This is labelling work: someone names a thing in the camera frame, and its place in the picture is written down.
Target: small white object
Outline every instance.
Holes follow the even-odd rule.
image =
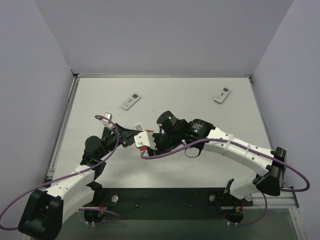
[[[142,126],[141,122],[133,125],[133,128],[134,128],[134,130],[137,130],[137,131],[144,131],[145,130],[144,127]]]
[[[227,87],[224,87],[215,96],[214,101],[217,102],[218,104],[222,104],[222,102],[225,100],[225,98],[228,96],[229,93],[230,93],[230,89]]]
[[[138,102],[138,100],[141,98],[141,95],[134,93],[132,94],[131,97],[129,97],[122,105],[121,107],[124,110],[128,110],[129,108],[131,108],[136,102]]]
[[[104,117],[105,117],[106,119],[111,120],[111,119],[112,119],[112,114],[109,113],[109,112],[106,112],[106,113],[104,114]],[[107,128],[110,128],[110,127],[112,126],[112,125],[110,125],[110,123],[109,123],[107,120],[105,120],[104,118],[101,120],[101,122],[102,122],[102,124],[103,124],[105,127],[107,127]]]
[[[246,201],[250,202],[252,200],[252,196],[248,195],[244,197]]]
[[[142,147],[148,147],[152,150],[157,150],[152,132],[140,132],[138,135],[134,136],[134,142],[137,149]]]

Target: remote control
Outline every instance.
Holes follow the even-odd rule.
[[[214,98],[214,101],[217,102],[218,104],[222,104],[222,102],[225,100],[225,98],[228,96],[230,93],[230,89],[227,87],[224,87],[221,89],[221,91],[218,92],[216,97]]]
[[[131,97],[128,98],[127,101],[125,101],[121,107],[124,110],[128,110],[129,108],[131,108],[136,102],[138,102],[138,100],[141,98],[141,96],[137,93],[134,93]]]

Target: white enclosure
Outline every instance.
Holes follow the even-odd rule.
[[[145,128],[156,130],[157,117],[169,110],[165,106],[170,103],[170,110],[178,118],[188,121],[203,118],[249,143],[269,147],[265,122],[271,145],[287,149],[287,162],[310,179],[311,189],[298,193],[297,199],[308,239],[318,239],[319,12],[319,0],[1,1],[1,210],[21,192],[43,183],[73,74],[182,76],[170,80],[135,79],[135,82],[133,78],[81,78],[55,177],[69,173],[78,164],[88,136],[100,136],[103,126],[93,118],[95,114],[110,111],[114,120],[124,127],[142,122]],[[252,84],[248,82],[251,74]],[[189,84],[194,79],[190,77],[208,78],[202,79],[193,91]],[[241,78],[235,81],[213,77]],[[209,96],[213,98],[224,86],[232,92],[218,105]],[[142,98],[125,112],[120,104],[134,91]],[[191,97],[184,97],[184,92]],[[79,117],[84,125],[79,125]],[[71,126],[82,131],[75,131]],[[248,173],[235,162],[205,152],[196,158],[196,165],[192,164],[194,159],[186,159],[182,163],[185,171],[179,169],[180,165],[172,164],[185,160],[183,153],[160,162],[145,162],[132,146],[118,149],[115,157],[118,161],[110,159],[101,176],[103,185],[165,187],[175,183],[181,187],[193,184],[223,187],[227,179]],[[126,172],[130,168],[132,174],[123,176],[123,164],[128,167]],[[221,171],[225,171],[225,179],[221,178]],[[289,171],[285,181],[287,186],[304,186]],[[1,224],[16,227],[26,201],[24,198],[15,204]],[[275,231],[281,231],[286,218],[277,211],[272,214],[279,216]],[[200,223],[191,222],[190,226],[197,224]],[[299,218],[293,225],[302,229]],[[162,230],[169,228],[159,227],[159,235],[163,236]],[[268,226],[262,224],[253,227],[251,234],[243,229],[234,236],[247,234],[248,238],[263,239],[263,233],[268,231]],[[65,236],[69,233],[68,229],[64,230]],[[97,233],[101,237],[104,234],[104,231]],[[123,234],[133,232],[129,229]],[[0,239],[19,237],[17,231],[0,230]]]

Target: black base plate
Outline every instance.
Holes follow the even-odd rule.
[[[242,201],[224,195],[224,188],[101,188],[87,205],[98,207],[106,199],[107,210],[124,220],[207,220],[222,219],[220,207],[241,206]],[[112,196],[118,196],[117,202]],[[245,201],[245,206],[252,206]],[[105,219],[114,216],[107,214]]]

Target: cable tie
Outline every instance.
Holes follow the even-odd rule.
[[[247,160],[246,157],[247,157],[247,154],[248,154],[248,152],[249,152],[250,147],[251,147],[251,144],[248,144],[248,146],[246,146],[246,150],[245,150],[245,153],[244,153],[242,165],[245,165],[245,162],[246,162],[246,160]]]
[[[75,174],[79,174],[82,177],[81,171],[76,171]]]
[[[226,145],[225,145],[225,148],[224,148],[224,150],[223,150],[223,152],[222,152],[222,156],[224,156],[225,154],[226,154],[226,152],[228,151],[228,148],[229,148],[229,146],[230,146],[230,143],[231,143],[231,140],[234,138],[234,135],[233,134],[229,134],[228,135],[228,141],[226,142]]]

